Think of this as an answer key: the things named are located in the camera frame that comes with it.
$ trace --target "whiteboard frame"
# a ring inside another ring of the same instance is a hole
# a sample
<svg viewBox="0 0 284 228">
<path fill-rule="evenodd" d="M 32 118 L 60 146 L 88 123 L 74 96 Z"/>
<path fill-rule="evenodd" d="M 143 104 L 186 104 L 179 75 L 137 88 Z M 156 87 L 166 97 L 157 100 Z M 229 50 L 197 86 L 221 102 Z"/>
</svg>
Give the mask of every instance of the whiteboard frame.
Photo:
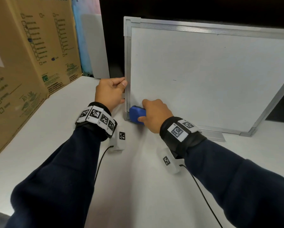
<svg viewBox="0 0 284 228">
<path fill-rule="evenodd" d="M 125 89 L 125 113 L 129 113 L 130 108 L 130 74 L 131 74 L 131 31 L 132 27 L 158 29 L 158 30 L 173 30 L 184 32 L 198 32 L 198 33 L 210 33 L 210 34 L 224 34 L 235 35 L 244 37 L 256 37 L 256 38 L 274 38 L 284 39 L 284 29 L 277 28 L 262 28 L 251 26 L 239 26 L 239 25 L 221 25 L 212 23 L 199 23 L 199 22 L 178 22 L 178 21 L 166 21 L 156 19 L 142 19 L 136 17 L 124 17 L 124 45 L 125 45 L 125 79 L 128 81 L 128 85 Z M 229 130 L 224 128 L 217 128 L 211 126 L 199 126 L 202 130 L 238 134 L 240 136 L 252 137 L 256 132 L 260 123 L 266 119 L 270 112 L 276 107 L 277 103 L 284 96 L 284 84 L 271 100 L 269 105 L 262 112 L 260 117 L 254 123 L 252 128 L 248 132 Z"/>
</svg>

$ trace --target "hand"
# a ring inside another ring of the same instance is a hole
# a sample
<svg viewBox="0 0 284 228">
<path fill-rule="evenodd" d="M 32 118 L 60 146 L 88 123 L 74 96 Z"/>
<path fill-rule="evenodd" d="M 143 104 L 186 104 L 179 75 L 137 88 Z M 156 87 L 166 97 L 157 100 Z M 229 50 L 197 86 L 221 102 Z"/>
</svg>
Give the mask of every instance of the hand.
<svg viewBox="0 0 284 228">
<path fill-rule="evenodd" d="M 154 101 L 144 99 L 142 105 L 146 109 L 146 117 L 139 117 L 138 121 L 143 122 L 151 132 L 160 133 L 163 122 L 172 117 L 173 113 L 160 99 Z"/>
<path fill-rule="evenodd" d="M 94 101 L 102 103 L 111 113 L 115 107 L 125 102 L 122 93 L 127 83 L 124 77 L 101 79 L 95 89 Z"/>
</svg>

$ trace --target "dark sweater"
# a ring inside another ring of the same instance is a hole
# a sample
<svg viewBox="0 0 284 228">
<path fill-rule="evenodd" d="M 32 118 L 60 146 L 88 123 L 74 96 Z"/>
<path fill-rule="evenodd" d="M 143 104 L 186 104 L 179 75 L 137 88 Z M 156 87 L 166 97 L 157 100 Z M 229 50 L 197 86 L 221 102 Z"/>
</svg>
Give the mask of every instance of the dark sweater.
<svg viewBox="0 0 284 228">
<path fill-rule="evenodd" d="M 84 227 L 94 192 L 100 140 L 77 128 L 12 192 L 7 228 Z M 284 227 L 284 178 L 205 140 L 185 156 L 189 171 L 236 227 Z"/>
</svg>

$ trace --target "cardboard box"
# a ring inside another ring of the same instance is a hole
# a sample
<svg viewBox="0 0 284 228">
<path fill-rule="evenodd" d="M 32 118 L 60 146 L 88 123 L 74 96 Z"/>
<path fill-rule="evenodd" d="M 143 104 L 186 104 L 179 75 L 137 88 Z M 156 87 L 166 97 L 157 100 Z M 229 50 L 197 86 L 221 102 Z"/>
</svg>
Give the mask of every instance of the cardboard box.
<svg viewBox="0 0 284 228">
<path fill-rule="evenodd" d="M 71 0 L 0 0 L 0 152 L 81 75 Z"/>
</svg>

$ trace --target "white tabletop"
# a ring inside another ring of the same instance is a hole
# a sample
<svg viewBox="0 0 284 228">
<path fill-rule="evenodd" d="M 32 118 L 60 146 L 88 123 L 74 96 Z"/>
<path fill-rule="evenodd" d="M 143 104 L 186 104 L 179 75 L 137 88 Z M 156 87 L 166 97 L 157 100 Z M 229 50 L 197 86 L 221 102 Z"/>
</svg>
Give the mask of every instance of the white tabletop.
<svg viewBox="0 0 284 228">
<path fill-rule="evenodd" d="M 0 212 L 13 213 L 13 188 L 71 136 L 97 84 L 83 76 L 54 93 L 0 154 Z M 165 147 L 159 135 L 125 122 L 123 111 L 120 106 L 112 115 L 125 129 L 127 147 L 103 158 L 85 227 L 219 227 L 189 173 L 171 175 L 159 162 L 155 150 Z M 220 145 L 284 176 L 284 123 L 265 121 L 252 138 L 224 137 Z M 233 227 L 200 187 L 222 226 Z"/>
</svg>

